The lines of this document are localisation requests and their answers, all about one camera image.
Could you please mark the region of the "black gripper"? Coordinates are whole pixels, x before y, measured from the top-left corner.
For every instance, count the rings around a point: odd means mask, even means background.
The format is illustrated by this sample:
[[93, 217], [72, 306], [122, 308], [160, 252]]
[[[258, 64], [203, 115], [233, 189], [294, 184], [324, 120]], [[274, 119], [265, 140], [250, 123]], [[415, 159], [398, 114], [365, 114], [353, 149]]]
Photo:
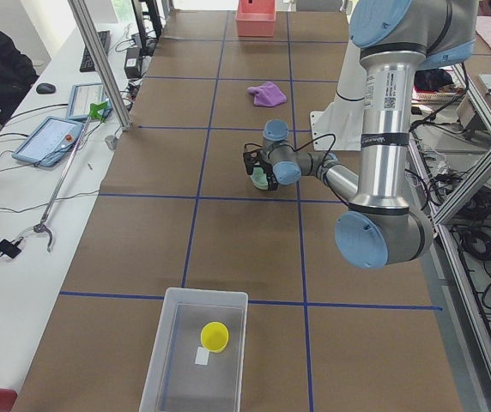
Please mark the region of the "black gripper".
[[278, 189], [278, 182], [276, 176], [273, 174], [272, 165], [264, 158], [260, 158], [258, 163], [263, 169], [264, 174], [266, 174], [267, 190], [276, 191]]

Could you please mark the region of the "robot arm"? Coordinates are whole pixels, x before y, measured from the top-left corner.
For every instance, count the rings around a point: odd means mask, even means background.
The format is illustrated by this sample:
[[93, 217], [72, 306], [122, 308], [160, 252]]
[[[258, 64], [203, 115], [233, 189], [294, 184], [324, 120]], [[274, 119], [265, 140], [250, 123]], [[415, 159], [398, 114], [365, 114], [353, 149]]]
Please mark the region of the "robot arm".
[[267, 122], [263, 143], [245, 151], [245, 169], [270, 190], [314, 176], [342, 197], [336, 245], [352, 265], [378, 269], [418, 258], [432, 244], [428, 217], [403, 197], [414, 78], [468, 59], [476, 40], [475, 1], [360, 1], [349, 23], [349, 66], [361, 68], [360, 169], [331, 151], [288, 144], [288, 126]]

